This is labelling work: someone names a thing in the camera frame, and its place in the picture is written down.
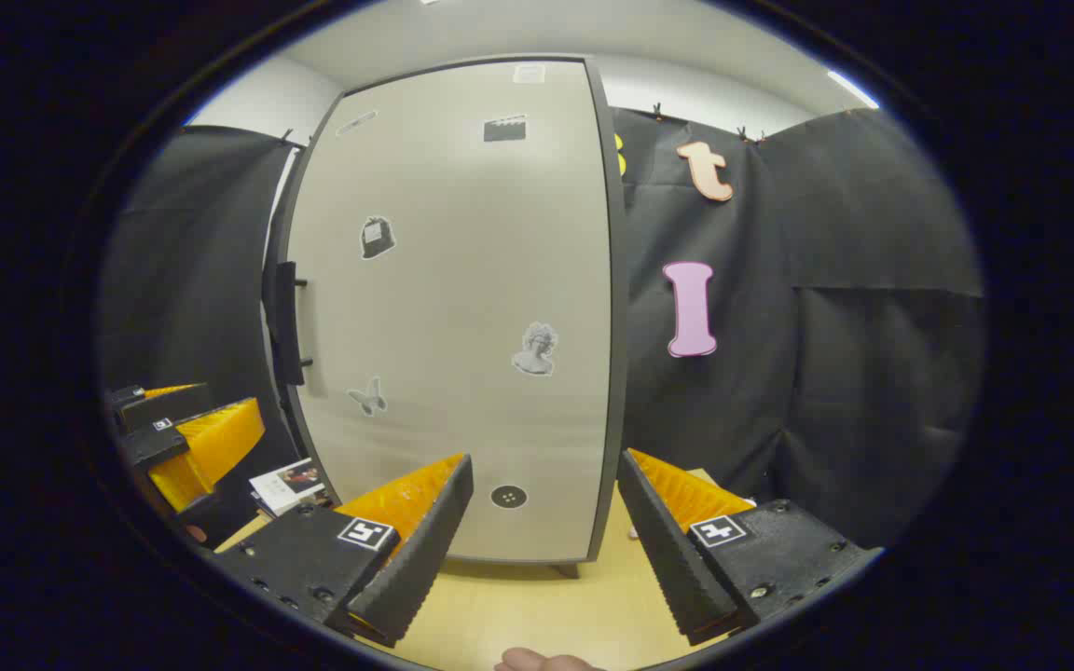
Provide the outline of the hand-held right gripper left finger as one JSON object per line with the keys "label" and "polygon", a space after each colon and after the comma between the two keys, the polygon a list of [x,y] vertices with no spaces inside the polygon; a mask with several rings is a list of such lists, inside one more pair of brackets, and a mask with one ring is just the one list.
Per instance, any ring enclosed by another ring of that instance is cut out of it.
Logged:
{"label": "hand-held right gripper left finger", "polygon": [[297,505],[212,560],[265,600],[392,647],[442,568],[474,492],[455,454],[337,507]]}

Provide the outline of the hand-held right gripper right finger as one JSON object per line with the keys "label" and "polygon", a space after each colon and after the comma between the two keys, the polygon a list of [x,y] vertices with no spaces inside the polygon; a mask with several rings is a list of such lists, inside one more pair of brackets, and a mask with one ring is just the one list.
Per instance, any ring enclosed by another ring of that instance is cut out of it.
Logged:
{"label": "hand-held right gripper right finger", "polygon": [[882,555],[792,500],[751,502],[638,450],[616,487],[679,633],[749,637],[860,580]]}

